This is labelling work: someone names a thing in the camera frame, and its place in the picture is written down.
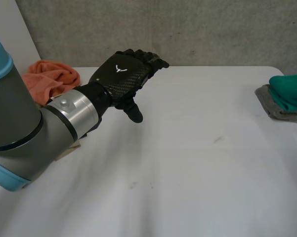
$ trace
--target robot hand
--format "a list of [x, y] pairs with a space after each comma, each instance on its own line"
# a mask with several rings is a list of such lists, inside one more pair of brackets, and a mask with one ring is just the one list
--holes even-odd
[[102, 85], [112, 99], [111, 106], [123, 110], [136, 123], [143, 115], [134, 102], [136, 92], [155, 72], [169, 64], [155, 53], [128, 49], [111, 56], [91, 77], [89, 83]]

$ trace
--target dark spot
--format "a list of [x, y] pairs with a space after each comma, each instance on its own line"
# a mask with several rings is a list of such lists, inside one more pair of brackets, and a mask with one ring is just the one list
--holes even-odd
[[223, 137], [224, 137], [224, 136], [219, 136], [219, 137], [217, 137], [217, 138], [213, 141], [213, 143], [217, 143], [218, 141], [221, 141], [221, 140], [223, 139]]
[[131, 185], [129, 188], [130, 188], [130, 189], [135, 188], [136, 184], [137, 184], [137, 182], [133, 182], [132, 185]]

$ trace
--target silver metal joint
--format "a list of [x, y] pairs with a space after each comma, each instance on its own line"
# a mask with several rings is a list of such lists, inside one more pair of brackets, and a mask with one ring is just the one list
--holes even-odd
[[91, 101], [81, 92], [70, 90], [55, 98], [48, 105], [61, 112], [76, 130], [78, 138], [87, 133], [99, 121]]

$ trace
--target folded cloth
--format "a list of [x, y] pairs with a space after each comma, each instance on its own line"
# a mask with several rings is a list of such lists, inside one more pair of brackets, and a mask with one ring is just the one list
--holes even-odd
[[297, 111], [297, 75], [275, 76], [269, 84], [272, 98], [284, 111]]
[[270, 88], [270, 85], [263, 85], [255, 91], [258, 100], [260, 101], [263, 109], [266, 111], [268, 116], [272, 119], [297, 122], [297, 111], [284, 111], [284, 109], [273, 100], [273, 97], [269, 93]]
[[45, 105], [50, 97], [80, 85], [80, 75], [72, 67], [48, 60], [32, 64], [22, 79], [34, 101], [40, 105]]

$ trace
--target gray cloth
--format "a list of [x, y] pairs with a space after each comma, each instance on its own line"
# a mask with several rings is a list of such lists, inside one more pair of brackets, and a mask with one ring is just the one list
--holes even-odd
[[255, 91], [258, 100], [268, 116], [272, 119], [285, 120], [290, 122], [297, 122], [297, 112], [285, 112], [274, 100], [269, 93], [270, 85], [263, 85]]

